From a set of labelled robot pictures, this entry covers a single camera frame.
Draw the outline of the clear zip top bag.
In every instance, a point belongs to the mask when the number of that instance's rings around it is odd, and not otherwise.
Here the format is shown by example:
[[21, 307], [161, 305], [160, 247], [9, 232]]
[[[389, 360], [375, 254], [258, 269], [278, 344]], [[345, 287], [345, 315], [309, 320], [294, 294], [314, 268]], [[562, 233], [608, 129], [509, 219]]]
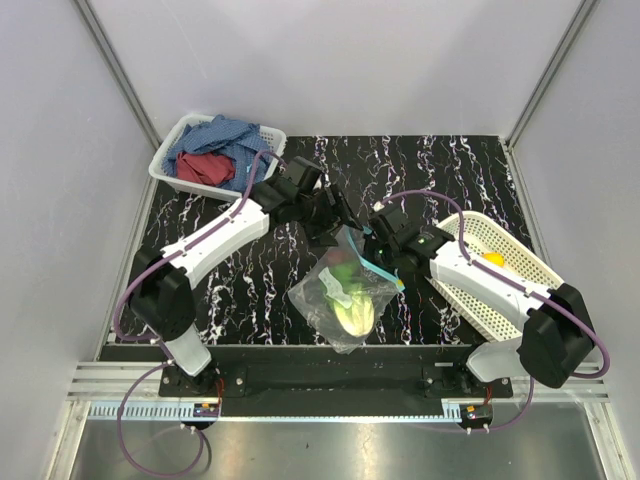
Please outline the clear zip top bag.
[[288, 291], [298, 313], [334, 351], [349, 354], [374, 331], [387, 305], [405, 286], [364, 258], [364, 233], [344, 226], [337, 244]]

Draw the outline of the green fake lettuce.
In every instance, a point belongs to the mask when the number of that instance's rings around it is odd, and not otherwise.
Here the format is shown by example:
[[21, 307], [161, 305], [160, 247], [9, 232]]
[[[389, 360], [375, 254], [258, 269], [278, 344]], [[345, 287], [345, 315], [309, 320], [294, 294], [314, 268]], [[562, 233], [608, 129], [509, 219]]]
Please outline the green fake lettuce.
[[374, 324], [370, 284], [357, 262], [325, 267], [319, 275], [325, 298], [339, 325], [349, 335], [362, 337]]

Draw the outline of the dark red fake fruit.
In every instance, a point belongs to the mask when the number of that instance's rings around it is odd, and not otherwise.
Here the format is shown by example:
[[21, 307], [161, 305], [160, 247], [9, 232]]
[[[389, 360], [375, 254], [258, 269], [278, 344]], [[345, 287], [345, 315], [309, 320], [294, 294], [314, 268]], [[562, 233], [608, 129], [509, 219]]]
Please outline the dark red fake fruit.
[[326, 253], [329, 266], [345, 264], [349, 261], [350, 255], [341, 249], [331, 249]]

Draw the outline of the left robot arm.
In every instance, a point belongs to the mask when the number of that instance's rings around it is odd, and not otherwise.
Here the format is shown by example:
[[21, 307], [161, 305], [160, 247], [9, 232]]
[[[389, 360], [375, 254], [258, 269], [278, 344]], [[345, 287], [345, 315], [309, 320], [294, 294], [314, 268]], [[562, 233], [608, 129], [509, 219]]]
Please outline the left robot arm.
[[150, 329], [168, 362], [178, 367], [181, 384], [196, 396], [215, 386], [212, 355], [194, 326], [194, 289], [245, 245], [276, 227], [301, 225], [311, 247], [329, 247], [344, 226], [361, 222], [337, 185], [324, 184], [321, 168], [302, 157], [261, 182], [251, 173], [245, 193], [223, 214], [190, 236], [161, 250], [140, 249], [126, 305]]

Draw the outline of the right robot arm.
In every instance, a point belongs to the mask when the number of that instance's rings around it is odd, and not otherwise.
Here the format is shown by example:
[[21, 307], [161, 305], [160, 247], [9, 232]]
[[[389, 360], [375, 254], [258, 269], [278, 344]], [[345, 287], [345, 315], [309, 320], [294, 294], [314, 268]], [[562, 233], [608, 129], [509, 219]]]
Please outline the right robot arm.
[[575, 287], [529, 281], [491, 264], [438, 227], [410, 220], [400, 206], [376, 207], [369, 217], [365, 256], [386, 271], [419, 274], [456, 287], [500, 314], [520, 336], [472, 349], [454, 371], [454, 384], [476, 396], [501, 377], [529, 375], [558, 389], [594, 349], [584, 299]]

